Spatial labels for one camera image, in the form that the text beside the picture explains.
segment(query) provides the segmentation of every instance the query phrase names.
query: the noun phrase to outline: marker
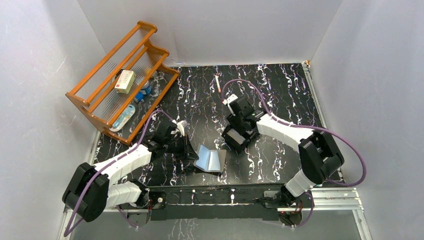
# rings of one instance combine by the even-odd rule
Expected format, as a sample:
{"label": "marker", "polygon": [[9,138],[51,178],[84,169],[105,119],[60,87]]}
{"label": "marker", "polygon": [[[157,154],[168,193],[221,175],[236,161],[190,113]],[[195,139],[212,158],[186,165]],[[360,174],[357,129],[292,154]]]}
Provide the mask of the marker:
{"label": "marker", "polygon": [[218,85],[218,93],[221,93],[220,81],[218,80],[218,75],[215,75],[216,85]]}

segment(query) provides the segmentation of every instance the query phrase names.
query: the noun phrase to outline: box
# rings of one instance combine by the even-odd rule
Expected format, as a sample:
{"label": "box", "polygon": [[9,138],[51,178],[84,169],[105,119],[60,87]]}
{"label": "box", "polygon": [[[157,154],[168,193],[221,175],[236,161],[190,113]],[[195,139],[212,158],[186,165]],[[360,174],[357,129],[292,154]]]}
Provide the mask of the box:
{"label": "box", "polygon": [[128,94],[130,92],[131,86],[136,79],[136,73],[130,70],[123,70],[119,75],[119,79],[115,84],[115,89],[117,93]]}

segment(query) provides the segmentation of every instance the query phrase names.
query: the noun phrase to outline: wooden shelf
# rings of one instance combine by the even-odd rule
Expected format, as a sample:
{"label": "wooden shelf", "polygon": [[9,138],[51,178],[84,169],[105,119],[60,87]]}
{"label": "wooden shelf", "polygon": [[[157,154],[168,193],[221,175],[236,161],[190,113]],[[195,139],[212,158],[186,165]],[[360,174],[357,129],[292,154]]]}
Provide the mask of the wooden shelf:
{"label": "wooden shelf", "polygon": [[[179,76],[179,72],[163,65],[169,56],[166,49],[153,45],[149,38],[157,31],[150,23],[137,25],[78,83],[66,96],[102,133],[129,145],[165,93]],[[135,80],[128,94],[117,93],[115,77],[121,69],[135,72]],[[150,106],[133,133],[125,138],[109,129],[132,102],[142,86],[156,72],[172,75],[163,91]]]}

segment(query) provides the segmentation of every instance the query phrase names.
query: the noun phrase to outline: wall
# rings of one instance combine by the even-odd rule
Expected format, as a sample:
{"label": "wall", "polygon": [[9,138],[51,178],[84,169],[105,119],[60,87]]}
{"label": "wall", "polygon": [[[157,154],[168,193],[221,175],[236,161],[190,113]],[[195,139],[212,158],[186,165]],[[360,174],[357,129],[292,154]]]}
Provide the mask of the wall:
{"label": "wall", "polygon": [[310,60],[342,0],[78,2],[106,52],[142,20],[166,64],[222,65]]}
{"label": "wall", "polygon": [[95,132],[65,93],[104,54],[76,0],[1,2],[1,239],[57,238]]}
{"label": "wall", "polygon": [[[423,239],[424,2],[345,0],[311,62],[329,128],[368,167],[358,187],[374,239]],[[350,151],[343,174],[360,177]]]}

